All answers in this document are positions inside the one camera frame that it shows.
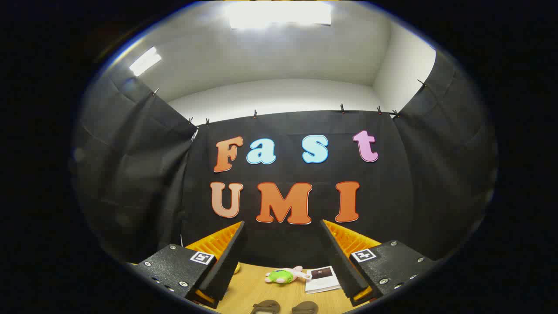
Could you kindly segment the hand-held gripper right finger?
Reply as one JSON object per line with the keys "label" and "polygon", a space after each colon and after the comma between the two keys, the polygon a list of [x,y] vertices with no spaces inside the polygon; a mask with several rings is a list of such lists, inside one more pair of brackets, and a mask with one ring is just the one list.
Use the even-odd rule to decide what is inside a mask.
{"label": "hand-held gripper right finger", "polygon": [[401,241],[380,243],[325,219],[320,226],[327,260],[353,306],[402,290],[436,266]]}

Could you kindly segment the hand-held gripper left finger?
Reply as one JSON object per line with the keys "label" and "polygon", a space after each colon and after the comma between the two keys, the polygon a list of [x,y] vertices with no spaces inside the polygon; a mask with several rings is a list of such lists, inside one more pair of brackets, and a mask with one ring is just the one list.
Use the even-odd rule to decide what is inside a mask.
{"label": "hand-held gripper left finger", "polygon": [[148,284],[180,298],[217,308],[224,298],[247,242],[241,221],[187,246],[169,244],[131,270]]}

